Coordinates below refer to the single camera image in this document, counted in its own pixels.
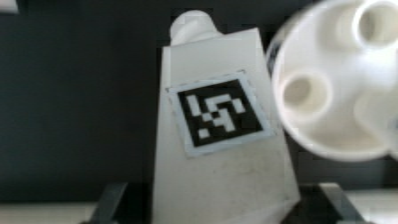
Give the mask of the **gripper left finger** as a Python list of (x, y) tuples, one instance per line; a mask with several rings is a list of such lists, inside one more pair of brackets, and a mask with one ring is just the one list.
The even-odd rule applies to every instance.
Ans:
[(118, 224), (115, 214), (126, 192), (126, 182), (110, 183), (104, 187), (88, 220), (81, 224)]

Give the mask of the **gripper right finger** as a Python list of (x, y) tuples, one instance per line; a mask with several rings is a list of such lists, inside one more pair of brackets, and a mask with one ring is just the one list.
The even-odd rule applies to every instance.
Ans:
[(319, 190), (341, 216), (335, 224), (371, 224), (353, 207), (344, 191), (335, 183), (319, 183)]

